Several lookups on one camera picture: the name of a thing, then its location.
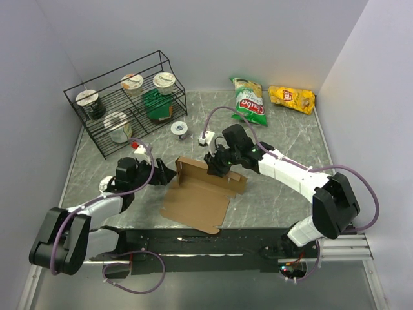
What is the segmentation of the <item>brown cardboard box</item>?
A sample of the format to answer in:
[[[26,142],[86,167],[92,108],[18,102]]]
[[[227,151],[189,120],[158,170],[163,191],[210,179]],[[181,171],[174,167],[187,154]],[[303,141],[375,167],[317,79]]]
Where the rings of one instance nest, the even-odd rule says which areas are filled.
[[[176,173],[161,216],[207,234],[219,233],[230,199],[244,193],[247,178],[236,172],[222,178],[209,175],[205,162],[184,156],[176,160]]]

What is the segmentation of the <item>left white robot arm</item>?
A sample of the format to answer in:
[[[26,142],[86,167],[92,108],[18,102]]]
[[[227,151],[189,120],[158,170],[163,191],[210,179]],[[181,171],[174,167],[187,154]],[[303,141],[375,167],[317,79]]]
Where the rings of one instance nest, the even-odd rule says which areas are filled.
[[[162,159],[154,164],[136,158],[121,158],[106,189],[92,201],[76,207],[51,208],[41,224],[28,255],[32,265],[52,274],[75,274],[86,259],[105,253],[122,259],[128,244],[119,229],[106,227],[107,218],[126,211],[135,193],[146,185],[168,185],[176,172]]]

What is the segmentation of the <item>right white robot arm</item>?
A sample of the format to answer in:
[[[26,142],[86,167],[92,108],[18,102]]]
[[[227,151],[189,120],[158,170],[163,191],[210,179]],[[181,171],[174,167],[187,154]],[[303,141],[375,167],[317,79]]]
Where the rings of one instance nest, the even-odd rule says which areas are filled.
[[[231,125],[223,132],[226,145],[216,142],[206,131],[198,142],[208,147],[204,157],[209,175],[224,177],[234,165],[281,182],[295,190],[312,205],[312,213],[293,224],[281,235],[279,244],[289,257],[297,257],[305,246],[321,238],[336,239],[359,214],[359,204],[346,176],[312,172],[284,156],[267,143],[254,143],[244,128]]]

